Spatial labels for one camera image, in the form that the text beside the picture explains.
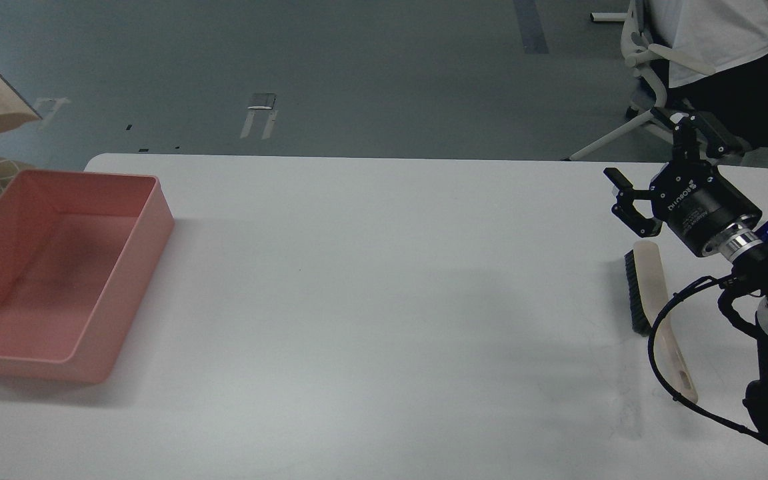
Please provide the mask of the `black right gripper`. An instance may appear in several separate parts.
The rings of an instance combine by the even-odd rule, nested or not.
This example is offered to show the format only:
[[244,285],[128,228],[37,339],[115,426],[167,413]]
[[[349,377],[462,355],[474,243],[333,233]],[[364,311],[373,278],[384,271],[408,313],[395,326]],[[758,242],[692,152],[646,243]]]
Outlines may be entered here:
[[[649,189],[636,189],[621,170],[604,168],[616,188],[611,212],[640,238],[656,237],[662,221],[696,257],[714,255],[715,238],[732,225],[756,227],[758,208],[717,169],[726,159],[745,155],[745,141],[728,131],[713,113],[652,107],[650,113],[671,134],[671,160]],[[644,216],[636,201],[651,201],[654,217]]]

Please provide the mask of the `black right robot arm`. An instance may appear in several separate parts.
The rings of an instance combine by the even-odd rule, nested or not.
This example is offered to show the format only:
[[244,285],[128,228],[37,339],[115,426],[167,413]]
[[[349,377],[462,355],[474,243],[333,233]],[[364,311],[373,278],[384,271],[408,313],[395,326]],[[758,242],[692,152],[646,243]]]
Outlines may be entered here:
[[[636,189],[620,170],[605,176],[615,186],[612,213],[640,237],[625,256],[632,328],[648,337],[656,379],[674,401],[768,446],[768,221],[761,210],[717,168],[723,156],[741,151],[739,141],[707,112],[652,107],[646,114],[671,129],[671,160],[648,188]],[[698,258],[721,255],[731,264],[725,277],[700,277],[667,294],[659,250],[651,238],[662,227]],[[735,329],[755,340],[759,377],[745,390],[749,429],[698,407],[679,344],[669,328],[674,307],[710,287],[719,287],[717,309]]]

